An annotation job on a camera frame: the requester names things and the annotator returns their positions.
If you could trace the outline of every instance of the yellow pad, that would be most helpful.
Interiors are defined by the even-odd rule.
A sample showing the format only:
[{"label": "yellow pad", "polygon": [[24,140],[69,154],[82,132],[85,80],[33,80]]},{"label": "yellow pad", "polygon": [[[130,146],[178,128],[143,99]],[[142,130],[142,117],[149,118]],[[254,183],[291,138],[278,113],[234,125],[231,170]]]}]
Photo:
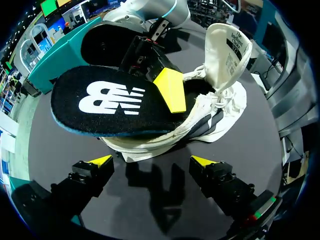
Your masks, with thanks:
[{"label": "yellow pad", "polygon": [[181,72],[164,68],[153,82],[159,89],[172,114],[187,110],[186,98]]},{"label": "yellow pad", "polygon": [[97,159],[95,159],[95,160],[88,161],[88,163],[96,164],[96,165],[98,165],[98,168],[100,168],[101,165],[104,164],[104,163],[105,163],[107,160],[109,160],[111,157],[112,157],[112,155],[103,156],[103,157],[97,158]]},{"label": "yellow pad", "polygon": [[217,164],[218,163],[216,161],[211,161],[211,160],[208,160],[208,159],[205,159],[202,157],[198,157],[198,156],[194,156],[194,155],[192,155],[191,157],[194,158],[194,160],[196,160],[203,167],[210,165],[210,164]]}]

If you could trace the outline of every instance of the table surface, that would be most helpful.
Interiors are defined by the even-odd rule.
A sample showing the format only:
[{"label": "table surface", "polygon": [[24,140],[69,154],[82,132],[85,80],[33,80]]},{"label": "table surface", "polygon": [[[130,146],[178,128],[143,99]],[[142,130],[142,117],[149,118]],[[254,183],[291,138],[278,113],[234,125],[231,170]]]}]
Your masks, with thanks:
[{"label": "table surface", "polygon": [[[205,59],[205,30],[190,22],[189,30],[174,30],[177,44],[168,58],[184,73]],[[115,172],[99,198],[92,198],[82,212],[86,228],[130,240],[164,240],[178,237],[219,239],[233,220],[211,198],[205,198],[189,175],[190,155],[226,161],[255,194],[265,189],[277,193],[282,174],[281,144],[266,98],[246,70],[239,81],[247,92],[247,108],[218,141],[192,141],[153,159],[125,163],[94,137],[76,135],[59,127],[50,110],[51,93],[42,95],[29,139],[29,174],[47,190],[71,172],[76,162],[109,154]]]}]

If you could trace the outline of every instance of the teal panel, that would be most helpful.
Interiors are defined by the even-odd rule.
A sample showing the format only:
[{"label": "teal panel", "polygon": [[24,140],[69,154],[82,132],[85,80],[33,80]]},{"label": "teal panel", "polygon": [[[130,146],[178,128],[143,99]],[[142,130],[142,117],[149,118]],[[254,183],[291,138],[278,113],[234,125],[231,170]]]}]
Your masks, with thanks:
[{"label": "teal panel", "polygon": [[81,56],[81,44],[88,29],[98,22],[101,22],[100,17],[62,37],[38,62],[28,77],[29,81],[46,94],[53,88],[50,80],[72,68],[89,65]]},{"label": "teal panel", "polygon": [[30,181],[19,179],[19,178],[15,178],[15,177],[12,177],[12,176],[9,176],[9,179],[10,179],[10,183],[11,183],[10,185],[11,185],[12,191],[15,190],[16,188],[22,186],[22,185],[30,183]]},{"label": "teal panel", "polygon": [[276,14],[276,7],[268,0],[263,1],[262,12],[260,16],[260,20],[258,26],[256,28],[256,32],[253,36],[254,41],[259,45],[262,46],[262,41],[265,36],[265,32],[267,29],[268,22],[272,24],[276,24],[275,14]]}]

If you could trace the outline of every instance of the new balance logo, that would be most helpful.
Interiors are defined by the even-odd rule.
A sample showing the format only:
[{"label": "new balance logo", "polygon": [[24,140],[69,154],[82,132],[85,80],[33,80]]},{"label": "new balance logo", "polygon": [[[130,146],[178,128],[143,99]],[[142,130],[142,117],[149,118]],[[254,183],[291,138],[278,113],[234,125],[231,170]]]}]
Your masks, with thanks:
[{"label": "new balance logo", "polygon": [[[102,90],[104,89],[108,89],[109,92],[103,94]],[[79,102],[79,109],[82,112],[88,114],[115,114],[120,105],[122,109],[125,109],[124,114],[126,115],[139,115],[138,111],[133,111],[132,109],[139,109],[140,105],[129,103],[141,103],[142,100],[136,97],[143,97],[144,95],[141,93],[145,92],[144,89],[134,87],[132,92],[129,93],[125,85],[108,81],[93,82],[86,88],[86,91],[89,96],[84,97]]]}]

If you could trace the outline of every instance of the green light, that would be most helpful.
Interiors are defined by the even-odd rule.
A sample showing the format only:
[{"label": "green light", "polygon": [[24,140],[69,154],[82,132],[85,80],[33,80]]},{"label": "green light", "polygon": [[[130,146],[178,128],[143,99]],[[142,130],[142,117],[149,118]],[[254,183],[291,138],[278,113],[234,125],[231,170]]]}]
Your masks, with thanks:
[{"label": "green light", "polygon": [[43,15],[46,17],[57,9],[56,0],[46,0],[41,3]]},{"label": "green light", "polygon": [[256,219],[258,219],[258,218],[260,218],[260,217],[261,217],[261,213],[260,213],[260,212],[258,212],[258,211],[256,211],[256,212],[255,212],[255,214],[254,214],[254,216],[256,217]]}]

